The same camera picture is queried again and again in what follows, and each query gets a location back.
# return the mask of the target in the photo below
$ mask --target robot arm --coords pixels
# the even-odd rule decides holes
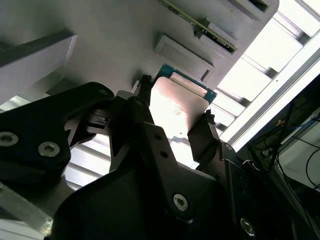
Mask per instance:
[[[110,173],[50,212],[47,239],[317,239],[258,163],[220,141],[209,111],[188,133],[199,167],[178,164],[145,86],[124,99],[91,82],[0,114],[0,181],[34,201],[55,196],[71,148],[110,136]]]

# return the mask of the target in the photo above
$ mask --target black metal bracket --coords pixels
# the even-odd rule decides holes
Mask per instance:
[[[82,118],[97,104],[108,105],[113,98],[108,88],[91,82],[2,113],[0,132],[13,133],[17,141],[10,144],[8,139],[7,145],[0,146],[0,180],[23,184],[58,181],[70,161],[70,147],[94,137],[79,128]]]

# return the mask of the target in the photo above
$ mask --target white surface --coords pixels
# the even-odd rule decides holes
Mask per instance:
[[[320,146],[320,124],[317,122],[309,129],[306,134],[300,138],[316,146]],[[310,155],[317,150],[316,147],[310,146],[305,142],[295,140],[294,144],[280,153],[279,160],[285,174],[310,187],[314,188],[308,180],[306,174],[306,164]],[[308,164],[308,174],[315,184],[320,184],[320,151],[313,155]]]
[[[218,88],[253,101],[270,81],[270,78],[240,58]]]
[[[166,35],[160,38],[154,51],[165,57],[170,65],[178,66],[183,73],[199,82],[209,81],[215,71],[210,62],[203,60]]]
[[[114,93],[130,91],[137,73],[155,76],[166,60],[154,53],[166,33],[218,69],[215,89],[266,24],[251,21],[227,1],[171,0],[195,19],[211,22],[238,40],[238,51],[220,59],[194,37],[194,28],[157,0],[8,0],[0,3],[0,39],[17,45],[68,28],[78,34],[67,75],[79,84],[95,81]],[[278,3],[270,6],[268,19]]]
[[[313,36],[320,28],[320,22],[295,0],[281,0],[278,11],[309,36]]]
[[[177,162],[186,165],[187,167],[191,167],[194,164],[190,146],[175,141],[173,141],[170,146]]]
[[[30,88],[37,81],[63,66],[68,53],[70,53],[73,38],[75,36],[63,39],[51,46],[1,66],[0,104]]]
[[[166,77],[159,77],[151,90],[152,118],[170,139],[186,136],[208,107],[207,100]]]
[[[320,1],[317,0],[302,0],[305,4],[307,4],[313,11],[315,11],[318,15],[320,15]]]
[[[244,54],[265,69],[271,67],[280,72],[301,48],[302,45],[272,19]]]
[[[228,113],[231,113],[234,116],[239,116],[245,110],[244,106],[227,97],[223,93],[219,91],[216,91],[216,93],[217,96],[212,103],[226,110]]]
[[[210,104],[208,109],[211,109],[211,113],[214,114],[214,121],[217,123],[228,127],[235,120],[234,116],[214,104]]]
[[[43,240],[44,236],[24,222],[0,219],[0,240]]]

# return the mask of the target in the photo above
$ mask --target black wire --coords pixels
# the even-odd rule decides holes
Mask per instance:
[[[311,178],[309,177],[309,174],[308,174],[308,165],[309,165],[309,162],[310,160],[312,159],[312,157],[318,152],[320,151],[320,148],[318,148],[317,150],[315,150],[311,155],[310,157],[308,158],[308,160],[306,161],[306,165],[305,165],[305,173],[306,173],[306,177],[309,179],[310,183],[312,183],[312,185],[315,187],[315,188],[318,188],[319,186],[317,184],[315,184]]]
[[[297,197],[297,195],[295,194],[295,192],[293,191],[293,189],[291,188],[290,184],[288,183],[287,179],[286,179],[286,174],[285,174],[285,171],[284,169],[282,168],[281,164],[280,164],[280,161],[279,161],[279,152],[276,153],[276,161],[280,167],[280,170],[283,174],[283,179],[284,179],[284,182],[286,183],[287,187],[289,188],[289,190],[291,191],[291,193],[293,194],[293,196],[295,197],[295,199],[298,201],[298,203],[300,204],[300,206],[302,207],[303,211],[304,211],[304,214],[306,216],[306,219],[308,221],[308,224],[310,226],[310,228],[312,229],[312,231],[314,232],[315,236],[318,237],[317,233],[316,233],[316,230],[314,229],[314,227],[312,226],[311,224],[311,221],[310,221],[310,218],[309,218],[309,215],[307,213],[307,210],[305,209],[304,205],[302,204],[302,202],[300,201],[300,199]]]
[[[311,144],[310,142],[307,142],[307,141],[305,141],[305,140],[303,140],[303,139],[301,139],[301,138],[298,138],[298,137],[295,137],[295,136],[292,136],[292,138],[293,138],[293,139],[297,139],[297,140],[299,140],[299,141],[301,141],[301,142],[304,142],[304,143],[306,143],[306,144],[308,144],[308,145],[310,145],[310,146],[312,146],[312,147],[320,148],[320,146],[313,145],[313,144]]]
[[[291,113],[294,109],[294,105],[295,105],[295,101],[293,100],[290,104],[290,107],[289,107],[289,110],[286,114],[286,117],[285,117],[285,120],[284,120],[284,125],[283,127],[281,128],[281,132],[280,132],[280,136],[278,138],[278,141],[277,141],[277,144],[275,145],[275,149],[274,149],[274,153],[271,157],[271,160],[270,160],[270,164],[269,164],[269,167],[267,168],[267,171],[271,171],[272,167],[274,166],[275,164],[275,161],[276,161],[276,157],[277,157],[277,153],[279,152],[279,148],[281,146],[281,141],[286,133],[286,128],[287,128],[287,125],[288,125],[288,122],[289,122],[289,119],[290,119],[290,116],[291,116]]]

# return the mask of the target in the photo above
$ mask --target screw hole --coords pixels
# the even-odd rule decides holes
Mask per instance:
[[[165,158],[165,159],[168,158],[168,153],[166,153],[165,151],[161,151],[161,152],[160,152],[160,155],[161,155],[163,158]]]
[[[155,137],[155,139],[157,139],[157,140],[161,140],[161,137],[160,137],[158,134],[155,134],[154,137]]]
[[[13,138],[9,135],[3,135],[2,137],[0,137],[0,140],[1,142],[10,143],[12,142]]]
[[[55,146],[49,144],[44,147],[44,150],[49,151],[49,152],[53,152],[55,150]]]

